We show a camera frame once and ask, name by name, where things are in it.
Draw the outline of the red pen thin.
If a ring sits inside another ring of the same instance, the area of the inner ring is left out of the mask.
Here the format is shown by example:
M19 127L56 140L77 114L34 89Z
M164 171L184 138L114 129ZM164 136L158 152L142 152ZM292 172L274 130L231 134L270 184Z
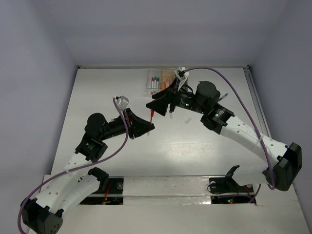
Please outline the red pen thin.
M151 110L151 113L150 113L150 124L153 123L153 117L154 117L154 110Z

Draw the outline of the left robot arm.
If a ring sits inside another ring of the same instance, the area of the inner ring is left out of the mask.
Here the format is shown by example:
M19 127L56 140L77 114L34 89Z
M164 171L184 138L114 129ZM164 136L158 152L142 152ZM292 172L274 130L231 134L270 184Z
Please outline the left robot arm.
M66 211L91 193L107 190L109 174L97 165L116 156L128 139L155 128L129 108L118 112L119 116L110 122L101 113L88 117L82 140L63 171L41 183L20 204L20 233L26 225L37 234L56 234Z

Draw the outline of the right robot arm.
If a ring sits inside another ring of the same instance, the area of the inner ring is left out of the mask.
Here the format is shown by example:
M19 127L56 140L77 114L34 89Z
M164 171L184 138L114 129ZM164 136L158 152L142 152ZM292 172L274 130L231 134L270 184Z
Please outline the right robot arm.
M199 82L195 94L178 89L173 83L153 95L153 101L146 107L162 116L173 112L176 107L200 113L200 121L207 129L235 141L264 161L264 164L250 168L233 166L220 179L229 191L248 184L268 184L277 190L287 191L302 168L301 147L296 143L287 146L257 134L254 128L220 105L219 97L220 92L209 81Z

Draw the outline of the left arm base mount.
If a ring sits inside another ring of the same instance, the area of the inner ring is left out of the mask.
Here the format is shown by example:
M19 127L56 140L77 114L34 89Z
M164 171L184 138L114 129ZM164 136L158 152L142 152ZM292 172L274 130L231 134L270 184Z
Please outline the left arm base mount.
M110 177L100 168L94 167L88 175L94 176L99 182L98 189L88 195L80 205L122 205L123 204L123 177Z

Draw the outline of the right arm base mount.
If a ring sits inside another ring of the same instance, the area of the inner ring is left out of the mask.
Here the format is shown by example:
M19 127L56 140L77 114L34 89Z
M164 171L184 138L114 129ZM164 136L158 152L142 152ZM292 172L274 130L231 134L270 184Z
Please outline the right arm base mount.
M224 176L209 178L211 204L255 204L253 187L240 186L232 178L238 168L239 165L233 166Z

